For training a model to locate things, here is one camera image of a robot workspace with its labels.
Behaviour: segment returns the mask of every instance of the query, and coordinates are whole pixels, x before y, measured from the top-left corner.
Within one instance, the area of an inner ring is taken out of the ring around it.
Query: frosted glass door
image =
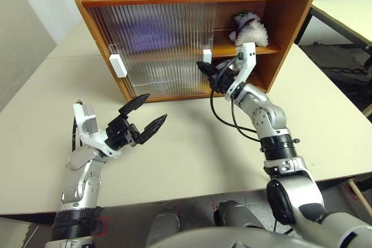
[[[170,3],[88,8],[109,53],[125,60],[131,93],[152,98],[205,95],[196,66],[213,47],[216,3]]]

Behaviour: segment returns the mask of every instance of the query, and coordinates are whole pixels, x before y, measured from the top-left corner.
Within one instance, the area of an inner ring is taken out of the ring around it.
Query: wooden cabinet
[[[269,91],[312,0],[75,0],[124,97],[151,93],[148,101],[202,98],[209,85],[196,66],[202,50],[212,63],[236,55],[228,34],[234,17],[261,17],[269,45],[257,47],[248,82]],[[109,62],[119,54],[128,71],[118,78]]]

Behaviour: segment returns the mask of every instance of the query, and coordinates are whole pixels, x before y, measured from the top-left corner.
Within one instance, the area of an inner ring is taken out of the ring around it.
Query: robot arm
[[[129,101],[105,130],[98,128],[91,106],[74,105],[76,125],[84,145],[74,150],[66,163],[60,205],[52,227],[52,241],[45,245],[46,248],[94,247],[91,234],[100,213],[96,205],[103,165],[110,158],[120,156],[124,145],[145,143],[167,117],[165,114],[153,120],[142,133],[128,122],[128,114],[139,108],[148,97],[149,94],[145,94]]]
[[[293,227],[304,239],[325,247],[369,246],[372,243],[370,225],[347,213],[329,213],[324,208],[311,173],[303,158],[296,154],[294,143],[299,140],[292,139],[283,110],[272,104],[265,93],[242,82],[256,64],[254,43],[247,45],[238,55],[243,64],[239,73],[234,74],[233,67],[227,70],[229,65],[220,71],[204,62],[198,62],[198,67],[208,75],[213,89],[225,94],[227,100],[232,99],[256,128],[260,151],[266,157],[264,170],[271,179],[266,192],[274,217]]]

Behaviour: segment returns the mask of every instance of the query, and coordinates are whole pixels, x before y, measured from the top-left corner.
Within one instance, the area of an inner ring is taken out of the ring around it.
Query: table surface
[[[372,125],[294,45],[269,97],[300,138],[297,151],[316,180],[372,169]],[[84,23],[79,23],[40,65],[0,114],[0,214],[55,211],[70,156],[72,104],[93,104],[105,128],[124,104]],[[230,104],[215,99],[231,120]],[[143,129],[167,113],[159,132],[102,170],[99,206],[117,206],[266,187],[259,144],[212,115],[208,99],[144,104],[130,114]],[[240,125],[252,127],[236,110]]]
[[[317,0],[313,5],[372,41],[372,0]]]

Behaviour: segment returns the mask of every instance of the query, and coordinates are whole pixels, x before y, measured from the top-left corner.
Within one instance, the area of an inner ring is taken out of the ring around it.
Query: white plush toy
[[[265,26],[260,23],[260,18],[254,13],[247,13],[236,16],[238,30],[230,33],[230,40],[235,42],[235,46],[243,43],[255,42],[257,46],[267,46],[269,44]]]

